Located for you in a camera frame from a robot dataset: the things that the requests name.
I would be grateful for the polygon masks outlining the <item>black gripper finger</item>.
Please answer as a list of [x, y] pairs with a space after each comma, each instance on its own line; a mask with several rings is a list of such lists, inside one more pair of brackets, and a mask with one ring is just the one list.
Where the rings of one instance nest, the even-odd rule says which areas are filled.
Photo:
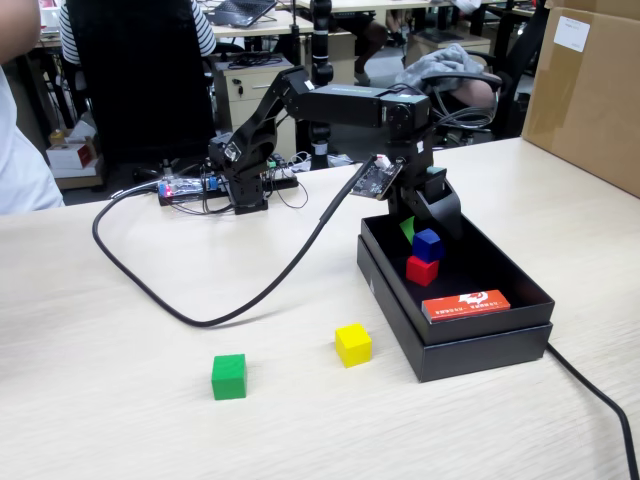
[[445, 176], [430, 178], [414, 194], [414, 213], [421, 221], [434, 222], [454, 240], [462, 238], [461, 202]]
[[402, 234], [408, 243], [413, 245], [417, 222], [414, 212], [404, 203], [399, 203], [397, 214], [399, 218], [399, 228]]

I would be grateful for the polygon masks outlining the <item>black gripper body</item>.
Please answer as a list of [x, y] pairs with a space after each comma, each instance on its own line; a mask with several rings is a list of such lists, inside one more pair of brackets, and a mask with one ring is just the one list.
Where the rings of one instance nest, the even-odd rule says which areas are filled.
[[427, 204], [448, 196], [446, 170], [434, 166], [430, 141], [388, 141], [385, 147], [388, 158], [400, 166], [385, 194], [390, 208], [400, 207], [403, 192], [420, 193]]

